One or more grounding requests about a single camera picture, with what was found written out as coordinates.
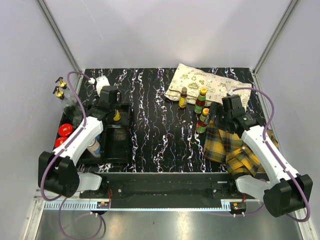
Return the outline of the yellow label bottle brown cap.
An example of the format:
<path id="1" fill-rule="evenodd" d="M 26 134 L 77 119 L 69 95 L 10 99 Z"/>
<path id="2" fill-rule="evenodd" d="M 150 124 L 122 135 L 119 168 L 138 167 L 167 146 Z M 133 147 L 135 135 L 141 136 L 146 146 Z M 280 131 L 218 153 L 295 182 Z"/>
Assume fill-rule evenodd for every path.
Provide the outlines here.
<path id="1" fill-rule="evenodd" d="M 120 121 L 121 120 L 121 114 L 120 114 L 120 112 L 119 112 L 119 110 L 115 110 L 115 115 L 114 115 L 114 117 L 113 117 L 113 121 L 114 122 L 118 122 L 118 121 Z"/>

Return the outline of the short green label sauce bottle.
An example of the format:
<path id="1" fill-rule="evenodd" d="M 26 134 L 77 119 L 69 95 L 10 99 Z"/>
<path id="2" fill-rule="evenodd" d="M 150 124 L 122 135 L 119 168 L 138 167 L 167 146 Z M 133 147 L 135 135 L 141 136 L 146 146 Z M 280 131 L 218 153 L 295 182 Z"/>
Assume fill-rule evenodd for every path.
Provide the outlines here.
<path id="1" fill-rule="evenodd" d="M 198 134 L 203 134 L 205 133 L 207 126 L 208 126 L 208 117 L 209 117 L 209 109 L 208 108 L 204 108 L 198 118 L 196 127 L 195 127 L 195 131 Z"/>

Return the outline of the clear pump bottle gold top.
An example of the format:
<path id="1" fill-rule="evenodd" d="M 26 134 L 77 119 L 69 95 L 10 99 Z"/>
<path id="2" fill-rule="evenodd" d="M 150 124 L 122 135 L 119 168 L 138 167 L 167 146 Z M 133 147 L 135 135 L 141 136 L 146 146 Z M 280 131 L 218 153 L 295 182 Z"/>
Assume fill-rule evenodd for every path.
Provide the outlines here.
<path id="1" fill-rule="evenodd" d="M 64 107 L 71 108 L 72 110 L 81 111 L 80 105 L 72 93 L 71 89 L 68 87 L 67 82 L 64 81 L 63 77 L 59 77 L 55 83 L 57 86 L 53 91 L 56 98 L 61 100 Z"/>

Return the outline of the sago jar silver lid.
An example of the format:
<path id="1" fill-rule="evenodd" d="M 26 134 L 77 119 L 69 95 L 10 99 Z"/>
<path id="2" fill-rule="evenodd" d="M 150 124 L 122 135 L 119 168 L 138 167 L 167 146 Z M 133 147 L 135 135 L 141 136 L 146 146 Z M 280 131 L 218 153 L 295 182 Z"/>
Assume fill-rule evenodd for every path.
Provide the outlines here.
<path id="1" fill-rule="evenodd" d="M 101 157 L 101 145 L 96 138 L 94 138 L 89 146 L 86 148 L 93 157 L 100 158 Z"/>

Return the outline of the red lid chili jar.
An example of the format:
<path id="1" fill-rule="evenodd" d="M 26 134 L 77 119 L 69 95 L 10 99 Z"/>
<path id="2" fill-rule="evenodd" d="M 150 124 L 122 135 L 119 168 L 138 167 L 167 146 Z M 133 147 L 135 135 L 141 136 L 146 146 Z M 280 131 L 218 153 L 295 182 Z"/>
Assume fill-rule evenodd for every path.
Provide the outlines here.
<path id="1" fill-rule="evenodd" d="M 68 137 L 73 133 L 73 126 L 69 123 L 64 123 L 58 128 L 58 135 L 61 137 Z"/>
<path id="2" fill-rule="evenodd" d="M 67 136 L 60 136 L 55 140 L 54 147 L 58 148 L 61 146 L 66 140 L 68 139 Z"/>

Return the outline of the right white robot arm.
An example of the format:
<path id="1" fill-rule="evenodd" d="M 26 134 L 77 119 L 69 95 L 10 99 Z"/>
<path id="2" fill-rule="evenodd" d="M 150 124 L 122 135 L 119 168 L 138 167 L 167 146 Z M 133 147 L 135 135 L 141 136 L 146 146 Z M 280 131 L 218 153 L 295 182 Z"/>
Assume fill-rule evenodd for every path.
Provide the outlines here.
<path id="1" fill-rule="evenodd" d="M 213 102 L 208 118 L 218 129 L 240 137 L 258 158 L 268 177 L 265 182 L 252 174 L 236 176 L 235 181 L 227 185 L 228 195 L 235 199 L 249 195 L 263 202 L 276 218 L 305 208 L 305 218 L 309 219 L 311 177 L 301 175 L 282 156 L 267 135 L 263 120 L 255 113 L 246 112 L 240 96 L 226 96 L 221 103 Z"/>

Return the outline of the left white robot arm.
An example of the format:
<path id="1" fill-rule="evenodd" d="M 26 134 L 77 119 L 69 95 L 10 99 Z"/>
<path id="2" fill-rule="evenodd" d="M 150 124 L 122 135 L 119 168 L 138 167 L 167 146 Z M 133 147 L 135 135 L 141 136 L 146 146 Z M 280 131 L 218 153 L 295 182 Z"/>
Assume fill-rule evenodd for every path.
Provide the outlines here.
<path id="1" fill-rule="evenodd" d="M 116 115 L 119 89 L 104 86 L 98 101 L 83 111 L 83 120 L 67 140 L 51 152 L 44 151 L 38 158 L 38 186 L 46 201 L 60 197 L 70 198 L 77 192 L 90 191 L 95 197 L 103 198 L 108 186 L 97 173 L 77 171 L 81 155 L 104 130 L 107 120 Z"/>

